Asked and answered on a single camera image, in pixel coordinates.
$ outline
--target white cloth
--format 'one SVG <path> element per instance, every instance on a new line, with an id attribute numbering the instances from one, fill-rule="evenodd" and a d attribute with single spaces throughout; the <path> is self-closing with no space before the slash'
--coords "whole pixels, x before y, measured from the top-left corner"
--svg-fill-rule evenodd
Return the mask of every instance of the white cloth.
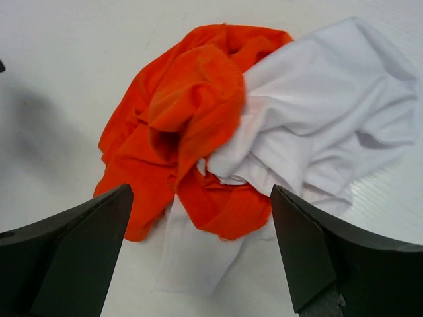
<path id="1" fill-rule="evenodd" d="M 337 216 L 352 202 L 350 184 L 398 158 L 423 122 L 420 75 L 358 18 L 280 48 L 245 73 L 245 85 L 241 124 L 207 170 L 267 196 L 282 185 Z M 210 293 L 243 243 L 199 231 L 182 205 L 171 209 L 165 239 L 172 250 L 163 254 L 159 289 L 193 293 Z"/>

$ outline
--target fabric pile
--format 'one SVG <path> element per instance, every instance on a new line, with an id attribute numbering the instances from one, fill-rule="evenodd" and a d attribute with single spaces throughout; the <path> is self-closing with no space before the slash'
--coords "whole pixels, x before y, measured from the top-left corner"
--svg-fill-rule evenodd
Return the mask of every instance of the fabric pile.
<path id="1" fill-rule="evenodd" d="M 350 184 L 416 142 L 421 102 L 418 72 L 359 18 L 294 42 L 203 26 L 130 85 L 100 140 L 95 195 L 131 185 L 131 241 L 170 208 L 157 288 L 210 294 L 248 238 L 275 237 L 274 184 L 347 212 Z"/>

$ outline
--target garment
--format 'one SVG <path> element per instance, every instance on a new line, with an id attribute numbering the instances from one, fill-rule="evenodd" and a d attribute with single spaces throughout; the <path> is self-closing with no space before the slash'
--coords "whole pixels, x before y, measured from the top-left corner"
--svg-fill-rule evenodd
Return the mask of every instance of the garment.
<path id="1" fill-rule="evenodd" d="M 333 215 L 348 212 L 354 180 L 399 157 L 422 127 L 420 75 L 358 18 L 280 48 L 244 80 L 240 126 L 207 162 L 198 161 L 198 170 L 225 184 L 248 182 L 267 196 L 279 184 Z M 163 253 L 157 288 L 210 294 L 246 238 L 206 241 L 183 210 L 176 214 L 169 215 L 165 245 L 172 250 Z M 255 238 L 272 233 L 269 222 Z M 186 265 L 200 272 L 194 282 L 181 269 Z"/>
<path id="2" fill-rule="evenodd" d="M 202 176 L 195 164 L 235 132 L 245 103 L 243 72 L 290 41 L 268 28 L 203 26 L 138 73 L 100 139 L 106 170 L 95 190 L 131 185 L 126 239 L 143 240 L 175 194 L 197 228 L 224 239 L 266 223 L 267 197 L 248 184 Z"/>

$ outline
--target orange t-shirt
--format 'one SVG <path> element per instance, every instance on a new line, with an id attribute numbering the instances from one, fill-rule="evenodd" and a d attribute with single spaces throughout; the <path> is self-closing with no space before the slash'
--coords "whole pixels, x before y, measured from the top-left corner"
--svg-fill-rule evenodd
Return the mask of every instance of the orange t-shirt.
<path id="1" fill-rule="evenodd" d="M 266 223 L 267 197 L 249 184 L 203 176 L 196 163 L 238 127 L 243 72 L 290 41 L 286 32 L 268 28 L 202 26 L 138 73 L 100 139 L 106 170 L 95 190 L 131 185 L 126 239 L 143 240 L 175 194 L 197 228 L 223 239 Z"/>

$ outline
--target white table surface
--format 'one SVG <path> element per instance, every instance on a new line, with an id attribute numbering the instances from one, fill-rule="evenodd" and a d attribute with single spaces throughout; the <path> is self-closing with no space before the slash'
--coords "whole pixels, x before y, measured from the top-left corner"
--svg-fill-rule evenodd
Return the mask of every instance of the white table surface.
<path id="1" fill-rule="evenodd" d="M 0 0 L 0 232 L 88 200 L 96 144 L 135 74 L 194 27 L 227 22 L 294 37 L 357 15 L 423 71 L 421 0 Z M 345 219 L 423 244 L 423 142 L 354 184 Z M 276 241 L 248 245 L 212 297 L 153 291 L 163 222 L 124 242 L 103 317 L 295 316 Z"/>

